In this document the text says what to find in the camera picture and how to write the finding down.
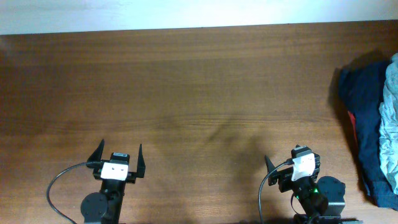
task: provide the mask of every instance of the curved cable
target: curved cable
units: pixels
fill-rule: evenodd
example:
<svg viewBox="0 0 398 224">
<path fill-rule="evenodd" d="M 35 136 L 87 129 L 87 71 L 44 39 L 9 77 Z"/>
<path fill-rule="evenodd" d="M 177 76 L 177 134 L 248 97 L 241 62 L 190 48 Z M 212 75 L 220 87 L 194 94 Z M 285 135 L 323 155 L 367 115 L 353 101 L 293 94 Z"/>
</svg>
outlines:
<svg viewBox="0 0 398 224">
<path fill-rule="evenodd" d="M 261 192 L 262 192 L 262 188 L 263 188 L 264 184 L 266 183 L 266 180 L 268 179 L 268 177 L 269 177 L 272 173 L 274 173 L 277 169 L 281 168 L 282 166 L 288 165 L 288 164 L 289 164 L 288 161 L 285 161 L 285 162 L 279 164 L 277 167 L 275 167 L 275 169 L 273 169 L 271 172 L 269 172 L 269 173 L 266 175 L 266 177 L 265 177 L 265 178 L 262 180 L 262 182 L 261 182 L 260 189 L 259 189 L 259 201 L 258 201 L 258 202 L 259 202 L 259 213 L 260 213 L 260 224 L 263 224 L 263 223 L 264 223 L 264 220 L 262 219 L 262 211 L 261 211 Z"/>
<path fill-rule="evenodd" d="M 80 164 L 76 164 L 74 166 L 71 166 L 69 168 L 66 168 L 65 170 L 63 170 L 61 173 L 59 173 L 57 176 L 54 177 L 53 180 L 51 180 L 49 186 L 47 187 L 47 191 L 46 191 L 46 197 L 47 197 L 47 202 L 49 203 L 50 207 L 52 209 L 54 209 L 55 212 L 57 212 L 60 216 L 62 216 L 63 218 L 66 218 L 68 221 L 70 221 L 73 224 L 77 224 L 75 221 L 73 221 L 71 218 L 67 217 L 64 213 L 60 212 L 57 208 L 55 208 L 54 204 L 51 202 L 50 200 L 50 189 L 51 186 L 54 184 L 54 182 L 60 177 L 62 176 L 64 173 L 76 168 L 76 167 L 80 167 L 80 166 L 86 166 L 86 165 L 91 165 L 91 164 L 100 164 L 100 162 L 82 162 Z"/>
</svg>

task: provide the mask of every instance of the wood grain surface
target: wood grain surface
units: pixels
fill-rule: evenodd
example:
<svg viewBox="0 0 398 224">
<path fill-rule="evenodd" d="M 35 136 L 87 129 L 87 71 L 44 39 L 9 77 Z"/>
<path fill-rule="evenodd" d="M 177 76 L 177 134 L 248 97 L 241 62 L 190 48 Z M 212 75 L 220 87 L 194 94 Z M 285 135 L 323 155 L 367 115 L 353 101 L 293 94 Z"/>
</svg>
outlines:
<svg viewBox="0 0 398 224">
<path fill-rule="evenodd" d="M 397 21 L 4 35 L 0 49 L 1 223 L 66 223 L 45 189 L 103 138 L 103 157 L 128 153 L 131 170 L 143 145 L 121 223 L 258 220 L 264 155 L 282 162 L 296 144 L 346 184 L 344 217 L 398 220 L 364 196 L 336 94 L 340 68 L 398 52 Z M 82 223 L 100 186 L 79 168 L 51 197 Z M 265 186 L 266 219 L 293 217 L 290 196 Z"/>
</svg>

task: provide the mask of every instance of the brown wooden tabletop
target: brown wooden tabletop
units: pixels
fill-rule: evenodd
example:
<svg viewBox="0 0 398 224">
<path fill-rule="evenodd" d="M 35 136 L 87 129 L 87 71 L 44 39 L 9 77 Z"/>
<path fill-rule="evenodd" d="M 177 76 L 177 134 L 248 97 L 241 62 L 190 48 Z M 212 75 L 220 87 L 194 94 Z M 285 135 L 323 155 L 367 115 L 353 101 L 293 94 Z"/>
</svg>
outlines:
<svg viewBox="0 0 398 224">
<path fill-rule="evenodd" d="M 47 185 L 103 138 L 103 158 L 128 153 L 131 170 L 143 146 L 121 223 L 258 220 L 264 155 L 278 164 L 296 144 L 346 184 L 344 217 L 398 220 L 364 196 L 336 92 L 339 68 L 398 52 L 397 21 L 4 35 L 0 49 L 1 223 L 66 223 Z M 82 223 L 100 187 L 79 168 L 51 197 Z M 290 196 L 266 185 L 266 219 L 293 217 Z"/>
</svg>

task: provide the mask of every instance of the clothing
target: clothing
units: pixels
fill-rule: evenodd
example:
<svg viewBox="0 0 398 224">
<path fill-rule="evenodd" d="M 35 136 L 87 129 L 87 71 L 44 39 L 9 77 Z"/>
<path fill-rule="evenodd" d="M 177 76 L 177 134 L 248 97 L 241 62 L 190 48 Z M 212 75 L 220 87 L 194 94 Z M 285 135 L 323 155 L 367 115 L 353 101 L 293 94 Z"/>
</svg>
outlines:
<svg viewBox="0 0 398 224">
<path fill-rule="evenodd" d="M 363 69 L 342 70 L 339 97 L 355 116 L 358 157 L 364 181 L 378 207 L 398 210 L 398 195 L 394 194 L 382 173 L 379 160 L 379 105 L 390 61 L 374 63 Z"/>
<path fill-rule="evenodd" d="M 386 70 L 383 89 L 384 102 L 380 104 L 380 168 L 398 194 L 398 54 Z"/>
</svg>

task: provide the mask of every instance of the light blue cloth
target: light blue cloth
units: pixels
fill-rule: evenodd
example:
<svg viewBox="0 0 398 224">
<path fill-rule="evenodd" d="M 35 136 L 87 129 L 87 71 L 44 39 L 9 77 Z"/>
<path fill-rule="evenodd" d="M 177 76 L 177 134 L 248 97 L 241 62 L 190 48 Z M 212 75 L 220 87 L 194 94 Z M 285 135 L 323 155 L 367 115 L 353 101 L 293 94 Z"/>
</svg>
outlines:
<svg viewBox="0 0 398 224">
<path fill-rule="evenodd" d="M 386 70 L 383 88 L 384 102 L 380 104 L 380 168 L 398 194 L 398 53 L 392 56 Z"/>
</svg>

